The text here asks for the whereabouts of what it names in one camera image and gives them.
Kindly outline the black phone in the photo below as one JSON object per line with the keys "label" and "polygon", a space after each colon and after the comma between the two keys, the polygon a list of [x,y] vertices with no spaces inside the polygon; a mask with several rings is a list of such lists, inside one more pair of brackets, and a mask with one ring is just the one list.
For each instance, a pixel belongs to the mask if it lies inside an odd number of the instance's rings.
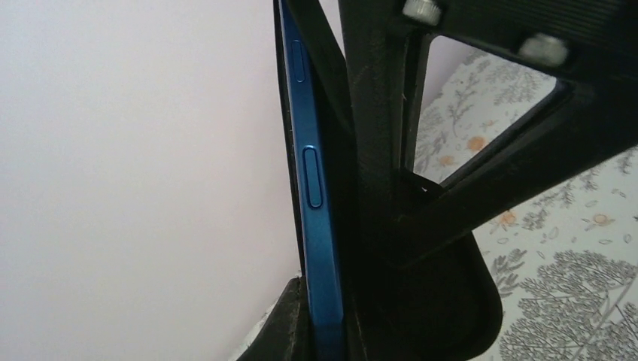
{"label": "black phone", "polygon": [[346,337],[330,198],[311,60],[302,33],[285,1],[276,1],[277,39],[282,48],[282,99],[292,132],[292,154],[302,230],[309,318],[317,360],[344,360]]}

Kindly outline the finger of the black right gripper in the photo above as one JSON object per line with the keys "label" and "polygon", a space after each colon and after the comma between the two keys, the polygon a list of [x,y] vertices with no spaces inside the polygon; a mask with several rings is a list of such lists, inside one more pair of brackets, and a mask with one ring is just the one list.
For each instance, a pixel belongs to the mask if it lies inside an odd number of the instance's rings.
{"label": "finger of the black right gripper", "polygon": [[499,213],[637,144],[637,85],[607,83],[538,114],[485,149],[482,164],[442,188],[409,171],[427,200],[396,219],[393,264],[408,268]]}
{"label": "finger of the black right gripper", "polygon": [[414,98],[432,1],[339,3],[357,143],[360,222],[366,232],[417,234],[424,206],[404,166],[406,104]]}

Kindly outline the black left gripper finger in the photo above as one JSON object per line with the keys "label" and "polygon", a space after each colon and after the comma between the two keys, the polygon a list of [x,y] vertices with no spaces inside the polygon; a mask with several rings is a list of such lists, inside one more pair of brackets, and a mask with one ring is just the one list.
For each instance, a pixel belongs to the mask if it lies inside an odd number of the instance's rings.
{"label": "black left gripper finger", "polygon": [[311,333],[306,284],[292,278],[239,361],[308,361]]}

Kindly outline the black phone case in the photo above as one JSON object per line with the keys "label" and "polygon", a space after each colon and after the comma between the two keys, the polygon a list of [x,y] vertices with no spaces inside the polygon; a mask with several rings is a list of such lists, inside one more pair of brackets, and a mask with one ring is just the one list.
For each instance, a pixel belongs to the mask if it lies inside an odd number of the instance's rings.
{"label": "black phone case", "polygon": [[[472,234],[445,245],[408,268],[393,264],[396,234],[366,232],[360,222],[357,143],[345,47],[340,47],[318,1],[285,1],[309,52],[324,155],[324,177],[333,217],[344,306],[344,360],[467,360],[498,335],[502,306]],[[413,100],[406,104],[406,171],[412,171],[430,36],[423,37]],[[281,50],[277,39],[277,55]],[[293,163],[292,132],[280,94],[290,152],[291,185],[303,261],[302,230]]]}

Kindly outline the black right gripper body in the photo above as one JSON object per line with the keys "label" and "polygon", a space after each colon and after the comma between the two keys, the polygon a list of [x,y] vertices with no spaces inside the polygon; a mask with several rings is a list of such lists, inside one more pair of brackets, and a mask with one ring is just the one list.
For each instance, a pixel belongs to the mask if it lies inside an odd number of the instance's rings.
{"label": "black right gripper body", "polygon": [[405,1],[403,14],[425,32],[555,77],[637,88],[635,1]]}

